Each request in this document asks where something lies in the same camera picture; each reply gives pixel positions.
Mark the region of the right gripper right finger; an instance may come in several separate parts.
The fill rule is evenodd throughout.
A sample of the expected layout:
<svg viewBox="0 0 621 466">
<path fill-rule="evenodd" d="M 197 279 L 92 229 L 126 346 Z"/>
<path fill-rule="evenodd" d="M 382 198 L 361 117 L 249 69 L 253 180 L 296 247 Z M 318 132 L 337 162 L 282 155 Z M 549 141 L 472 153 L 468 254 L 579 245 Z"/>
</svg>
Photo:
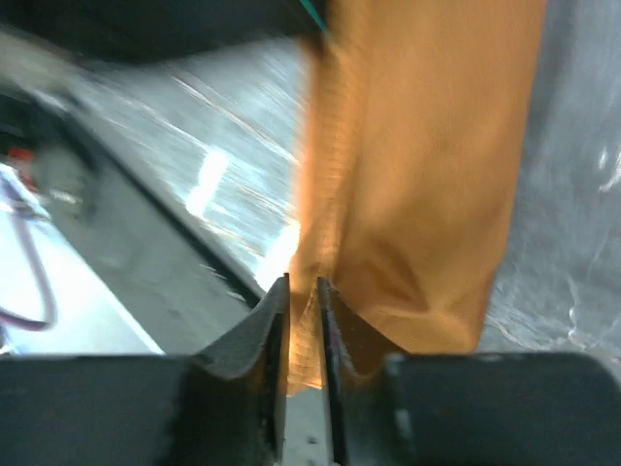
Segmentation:
<svg viewBox="0 0 621 466">
<path fill-rule="evenodd" d="M 398 347 L 317 280 L 331 461 L 336 465 L 410 465 L 398 432 L 385 357 Z"/>
</svg>

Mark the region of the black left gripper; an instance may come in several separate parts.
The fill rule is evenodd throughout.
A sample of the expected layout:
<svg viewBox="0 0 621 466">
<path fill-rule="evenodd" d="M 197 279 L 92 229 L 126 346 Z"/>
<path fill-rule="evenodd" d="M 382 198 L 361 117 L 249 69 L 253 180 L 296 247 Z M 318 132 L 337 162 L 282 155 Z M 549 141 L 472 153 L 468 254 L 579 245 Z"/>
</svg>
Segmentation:
<svg viewBox="0 0 621 466">
<path fill-rule="evenodd" d="M 1 27 L 76 58 L 141 64 L 325 30 L 324 0 L 4 1 Z"/>
</svg>

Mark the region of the orange cloth napkin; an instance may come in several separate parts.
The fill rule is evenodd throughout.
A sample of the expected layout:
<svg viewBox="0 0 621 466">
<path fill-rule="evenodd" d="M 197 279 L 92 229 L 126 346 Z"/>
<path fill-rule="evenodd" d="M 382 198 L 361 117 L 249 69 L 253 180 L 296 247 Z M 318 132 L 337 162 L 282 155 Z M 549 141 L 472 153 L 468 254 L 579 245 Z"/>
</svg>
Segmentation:
<svg viewBox="0 0 621 466">
<path fill-rule="evenodd" d="M 288 390 L 322 385 L 316 282 L 414 353 L 480 340 L 546 5 L 331 1 L 307 47 Z"/>
</svg>

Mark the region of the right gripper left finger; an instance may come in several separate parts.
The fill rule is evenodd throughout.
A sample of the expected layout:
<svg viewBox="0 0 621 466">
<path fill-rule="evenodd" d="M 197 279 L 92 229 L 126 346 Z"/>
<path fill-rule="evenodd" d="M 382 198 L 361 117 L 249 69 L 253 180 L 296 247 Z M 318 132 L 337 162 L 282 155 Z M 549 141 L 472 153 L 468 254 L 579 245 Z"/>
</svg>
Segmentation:
<svg viewBox="0 0 621 466">
<path fill-rule="evenodd" d="M 172 424 L 172 465 L 278 465 L 288 364 L 289 277 L 189 360 Z"/>
</svg>

